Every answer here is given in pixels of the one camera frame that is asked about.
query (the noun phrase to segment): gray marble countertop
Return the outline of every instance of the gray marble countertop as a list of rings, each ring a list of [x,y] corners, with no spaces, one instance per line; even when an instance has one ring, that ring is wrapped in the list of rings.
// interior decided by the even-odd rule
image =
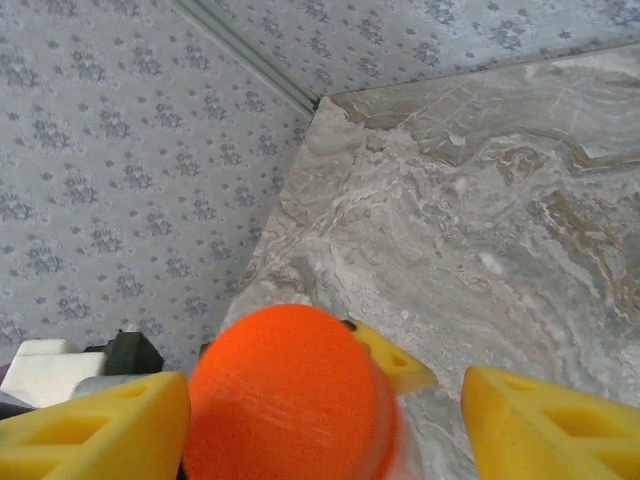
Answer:
[[[640,47],[325,98],[225,326],[359,318],[429,365],[428,478],[477,478],[469,365],[640,404]]]

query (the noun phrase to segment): cutout hole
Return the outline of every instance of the cutout hole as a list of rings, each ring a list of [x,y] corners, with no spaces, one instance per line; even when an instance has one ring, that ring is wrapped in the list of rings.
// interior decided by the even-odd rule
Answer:
[[[82,445],[109,420],[109,417],[64,417],[41,429],[23,445]]]
[[[594,456],[613,470],[621,480],[637,480],[640,478],[640,450],[593,452]]]
[[[137,385],[124,392],[118,393],[117,397],[118,398],[136,398],[142,395],[146,391],[147,391],[146,385]]]
[[[41,480],[60,462],[57,460],[0,460],[0,478],[7,480]]]
[[[631,432],[605,414],[589,408],[548,408],[545,415],[570,437],[625,438]]]
[[[394,367],[406,367],[407,366],[407,362],[403,358],[398,357],[397,355],[392,355],[391,356],[391,363],[393,363]]]
[[[538,387],[529,385],[528,383],[522,382],[520,380],[513,380],[511,378],[506,379],[504,383],[506,383],[513,390],[518,390],[518,391],[527,391],[527,390],[533,391],[538,389]]]

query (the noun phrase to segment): marble slab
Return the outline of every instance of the marble slab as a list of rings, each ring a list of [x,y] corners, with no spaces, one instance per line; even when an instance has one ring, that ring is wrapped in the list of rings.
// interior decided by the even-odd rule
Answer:
[[[427,478],[477,478],[469,365],[640,405],[640,46],[325,98],[225,326],[281,302],[433,368]]]

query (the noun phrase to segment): gray patterned wallpaper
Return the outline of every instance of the gray patterned wallpaper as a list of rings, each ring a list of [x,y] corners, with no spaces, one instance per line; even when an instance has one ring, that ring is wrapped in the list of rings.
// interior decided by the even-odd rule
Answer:
[[[638,0],[207,0],[317,94],[640,38]]]
[[[8,0],[0,32],[0,360],[134,323],[188,368],[308,119],[154,2]]]

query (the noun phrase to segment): floral wallpaper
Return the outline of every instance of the floral wallpaper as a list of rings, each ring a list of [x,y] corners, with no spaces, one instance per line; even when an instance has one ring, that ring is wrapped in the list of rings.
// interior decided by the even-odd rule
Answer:
[[[188,368],[308,118],[137,0],[2,2],[0,102],[0,360],[134,324]]]
[[[207,0],[317,94],[640,39],[637,0]]]

